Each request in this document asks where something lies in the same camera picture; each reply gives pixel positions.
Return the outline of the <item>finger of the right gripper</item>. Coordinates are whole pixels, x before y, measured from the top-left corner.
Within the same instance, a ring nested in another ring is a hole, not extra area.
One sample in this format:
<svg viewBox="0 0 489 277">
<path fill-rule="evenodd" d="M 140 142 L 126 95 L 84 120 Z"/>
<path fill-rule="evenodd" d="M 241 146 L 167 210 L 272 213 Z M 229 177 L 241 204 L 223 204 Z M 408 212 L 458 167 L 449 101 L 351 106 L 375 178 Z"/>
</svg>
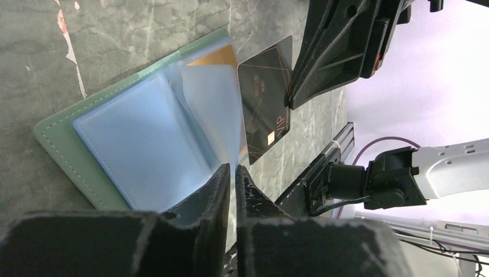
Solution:
<svg viewBox="0 0 489 277">
<path fill-rule="evenodd" d="M 405 1 L 310 1 L 291 91 L 296 109 L 323 93 L 370 78 L 382 66 Z"/>
</svg>

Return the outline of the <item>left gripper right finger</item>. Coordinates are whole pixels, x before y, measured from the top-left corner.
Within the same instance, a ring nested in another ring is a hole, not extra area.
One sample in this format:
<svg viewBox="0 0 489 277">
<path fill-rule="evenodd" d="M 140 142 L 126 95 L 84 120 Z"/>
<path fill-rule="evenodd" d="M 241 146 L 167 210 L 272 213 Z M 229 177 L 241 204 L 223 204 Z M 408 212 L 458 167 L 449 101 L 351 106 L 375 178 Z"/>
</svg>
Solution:
<svg viewBox="0 0 489 277">
<path fill-rule="evenodd" d="M 391 228 L 373 220 L 293 218 L 236 168 L 239 276 L 411 276 Z"/>
</svg>

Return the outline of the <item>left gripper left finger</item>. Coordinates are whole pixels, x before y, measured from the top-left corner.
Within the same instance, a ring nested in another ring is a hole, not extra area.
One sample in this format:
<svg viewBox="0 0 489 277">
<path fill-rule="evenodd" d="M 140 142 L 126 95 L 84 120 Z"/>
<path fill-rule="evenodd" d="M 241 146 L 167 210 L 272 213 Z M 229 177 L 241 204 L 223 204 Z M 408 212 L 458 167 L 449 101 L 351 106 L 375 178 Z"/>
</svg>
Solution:
<svg viewBox="0 0 489 277">
<path fill-rule="evenodd" d="M 1 237 L 2 276 L 222 276 L 230 166 L 168 211 L 37 212 Z"/>
</svg>

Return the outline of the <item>black VIP credit card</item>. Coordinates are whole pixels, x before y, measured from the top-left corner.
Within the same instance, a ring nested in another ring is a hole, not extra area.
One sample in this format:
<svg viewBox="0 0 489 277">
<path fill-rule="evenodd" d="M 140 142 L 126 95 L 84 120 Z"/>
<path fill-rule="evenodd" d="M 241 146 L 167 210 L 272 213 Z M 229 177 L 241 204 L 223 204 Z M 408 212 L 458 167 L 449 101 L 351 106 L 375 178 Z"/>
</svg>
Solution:
<svg viewBox="0 0 489 277">
<path fill-rule="evenodd" d="M 249 163 L 264 156 L 291 129 L 292 36 L 289 35 L 237 67 Z"/>
</svg>

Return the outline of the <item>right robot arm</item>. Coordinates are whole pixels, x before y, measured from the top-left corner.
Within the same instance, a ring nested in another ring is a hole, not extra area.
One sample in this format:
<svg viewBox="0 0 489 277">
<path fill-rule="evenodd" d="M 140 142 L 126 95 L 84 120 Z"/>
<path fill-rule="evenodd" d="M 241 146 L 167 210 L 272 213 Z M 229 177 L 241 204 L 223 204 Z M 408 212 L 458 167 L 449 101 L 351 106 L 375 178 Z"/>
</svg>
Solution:
<svg viewBox="0 0 489 277">
<path fill-rule="evenodd" d="M 381 67 L 411 1 L 310 1 L 304 37 L 284 104 L 297 109 L 316 96 Z M 488 189 L 488 140 L 386 151 L 367 167 L 342 164 L 342 147 L 319 154 L 294 180 L 305 211 L 319 216 L 349 204 L 365 209 L 425 205 L 431 199 Z"/>
</svg>

